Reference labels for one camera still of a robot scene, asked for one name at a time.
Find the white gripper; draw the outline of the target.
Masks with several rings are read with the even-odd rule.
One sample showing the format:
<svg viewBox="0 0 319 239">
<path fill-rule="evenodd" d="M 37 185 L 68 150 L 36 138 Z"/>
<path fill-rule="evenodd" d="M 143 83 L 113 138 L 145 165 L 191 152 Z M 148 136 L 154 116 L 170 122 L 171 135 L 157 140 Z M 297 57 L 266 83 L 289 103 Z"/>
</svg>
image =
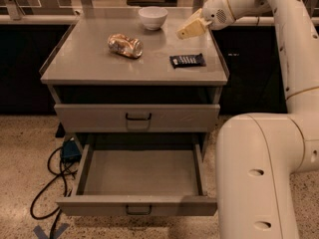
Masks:
<svg viewBox="0 0 319 239">
<path fill-rule="evenodd" d="M 221 30 L 241 17 L 265 10 L 266 0 L 207 0 L 202 9 L 196 10 L 176 31 L 176 35 L 182 40 L 201 36 L 208 26 L 212 30 Z"/>
</svg>

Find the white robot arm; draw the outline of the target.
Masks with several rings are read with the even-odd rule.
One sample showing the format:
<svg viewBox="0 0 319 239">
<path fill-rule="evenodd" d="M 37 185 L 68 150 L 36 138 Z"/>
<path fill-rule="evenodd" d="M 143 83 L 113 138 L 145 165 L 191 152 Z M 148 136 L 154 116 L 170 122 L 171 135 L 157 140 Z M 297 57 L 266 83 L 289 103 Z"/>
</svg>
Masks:
<svg viewBox="0 0 319 239">
<path fill-rule="evenodd" d="M 229 119 L 216 140 L 221 239 L 299 239 L 289 177 L 319 168 L 319 36 L 302 0 L 207 0 L 182 24 L 187 39 L 271 12 L 284 114 Z"/>
</svg>

